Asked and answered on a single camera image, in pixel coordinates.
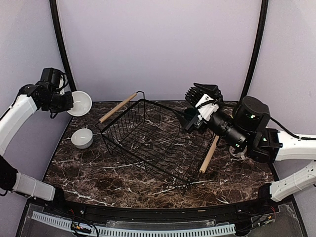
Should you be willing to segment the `orange bowl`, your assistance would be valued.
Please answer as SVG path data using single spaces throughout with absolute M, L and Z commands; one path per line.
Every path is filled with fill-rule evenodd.
M 74 117 L 86 115 L 92 107 L 91 97 L 84 91 L 72 92 L 73 107 L 67 111 L 68 114 Z

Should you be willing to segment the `white ribbed bowl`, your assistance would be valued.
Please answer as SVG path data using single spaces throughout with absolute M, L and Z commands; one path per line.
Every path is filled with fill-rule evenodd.
M 88 128 L 79 129 L 71 136 L 71 143 L 78 149 L 87 149 L 93 143 L 93 132 Z

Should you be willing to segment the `dark green cup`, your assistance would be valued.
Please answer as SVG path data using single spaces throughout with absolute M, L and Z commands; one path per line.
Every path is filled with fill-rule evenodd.
M 184 118 L 187 121 L 191 121 L 197 115 L 197 110 L 195 108 L 186 108 L 184 110 L 184 113 Z

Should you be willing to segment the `white leaf pattern mug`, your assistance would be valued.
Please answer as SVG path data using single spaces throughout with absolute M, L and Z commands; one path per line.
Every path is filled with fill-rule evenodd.
M 246 151 L 247 147 L 242 152 L 238 152 L 234 147 L 229 146 L 229 153 L 231 154 L 232 157 L 238 159 L 238 160 L 246 160 Z

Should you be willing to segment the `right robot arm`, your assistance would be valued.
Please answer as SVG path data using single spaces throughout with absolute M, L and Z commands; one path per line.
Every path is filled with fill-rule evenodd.
M 269 107 L 254 97 L 244 97 L 231 116 L 207 95 L 203 95 L 193 108 L 175 114 L 186 132 L 197 130 L 204 133 L 210 129 L 230 146 L 233 153 L 256 162 L 310 160 L 292 175 L 262 185 L 258 199 L 252 204 L 256 214 L 263 214 L 270 208 L 271 200 L 279 202 L 316 183 L 316 137 L 296 135 L 284 127 L 281 130 L 268 128 L 267 124 L 272 120 Z

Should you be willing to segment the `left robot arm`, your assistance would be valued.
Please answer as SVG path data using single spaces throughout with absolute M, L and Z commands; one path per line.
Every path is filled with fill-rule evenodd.
M 50 202 L 50 207 L 59 215 L 66 215 L 70 205 L 58 195 L 61 191 L 34 177 L 19 172 L 4 159 L 6 150 L 19 132 L 37 111 L 50 112 L 53 119 L 57 114 L 69 111 L 74 106 L 64 72 L 45 68 L 35 84 L 21 87 L 9 108 L 0 118 L 0 188 L 5 193 L 13 192 Z

